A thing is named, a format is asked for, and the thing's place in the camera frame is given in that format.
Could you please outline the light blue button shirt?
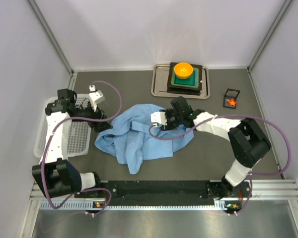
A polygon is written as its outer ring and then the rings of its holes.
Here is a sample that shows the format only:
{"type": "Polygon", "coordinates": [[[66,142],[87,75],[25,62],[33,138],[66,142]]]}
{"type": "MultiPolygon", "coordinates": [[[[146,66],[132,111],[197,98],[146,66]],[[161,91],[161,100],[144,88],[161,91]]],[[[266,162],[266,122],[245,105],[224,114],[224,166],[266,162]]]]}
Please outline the light blue button shirt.
{"type": "Polygon", "coordinates": [[[150,116],[163,108],[154,104],[137,104],[112,121],[112,128],[97,136],[94,145],[127,165],[129,173],[139,172],[144,161],[172,157],[173,153],[187,146],[194,138],[184,126],[162,131],[152,128],[150,116]]]}

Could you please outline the red orange brooch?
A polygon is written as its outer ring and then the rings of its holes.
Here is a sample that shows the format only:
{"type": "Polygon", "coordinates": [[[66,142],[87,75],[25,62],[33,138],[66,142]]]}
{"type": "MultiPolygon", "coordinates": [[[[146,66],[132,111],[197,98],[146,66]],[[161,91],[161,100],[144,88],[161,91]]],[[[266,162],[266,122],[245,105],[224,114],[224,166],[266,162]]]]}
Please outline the red orange brooch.
{"type": "Polygon", "coordinates": [[[230,107],[236,107],[236,105],[237,105],[237,100],[234,99],[234,98],[231,98],[231,99],[228,100],[227,103],[228,103],[228,105],[229,105],[230,107]]]}

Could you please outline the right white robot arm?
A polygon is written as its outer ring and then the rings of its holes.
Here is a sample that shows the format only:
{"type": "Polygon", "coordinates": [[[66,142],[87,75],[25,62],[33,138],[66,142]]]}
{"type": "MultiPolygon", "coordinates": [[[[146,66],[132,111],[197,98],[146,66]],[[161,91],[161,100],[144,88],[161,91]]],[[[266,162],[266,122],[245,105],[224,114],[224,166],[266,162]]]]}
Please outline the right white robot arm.
{"type": "Polygon", "coordinates": [[[250,118],[218,118],[204,110],[193,110],[182,96],[173,99],[171,105],[169,109],[160,110],[163,130],[183,125],[230,142],[235,160],[221,182],[209,185],[208,192],[216,199],[235,195],[254,166],[271,149],[271,143],[258,123],[250,118]]]}

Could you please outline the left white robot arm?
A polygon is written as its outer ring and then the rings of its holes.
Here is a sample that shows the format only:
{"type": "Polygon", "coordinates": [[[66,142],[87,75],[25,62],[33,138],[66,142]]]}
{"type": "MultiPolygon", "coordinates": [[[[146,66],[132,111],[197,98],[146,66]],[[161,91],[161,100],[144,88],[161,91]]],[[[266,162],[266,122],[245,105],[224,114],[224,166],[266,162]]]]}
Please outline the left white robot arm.
{"type": "Polygon", "coordinates": [[[110,129],[106,115],[98,104],[104,95],[95,86],[90,87],[86,106],[78,106],[77,93],[70,89],[57,91],[57,99],[45,108],[47,135],[40,163],[32,167],[32,175],[46,198],[55,198],[86,189],[100,187],[96,172],[80,173],[68,161],[68,141],[72,122],[87,118],[87,124],[96,132],[110,129]]]}

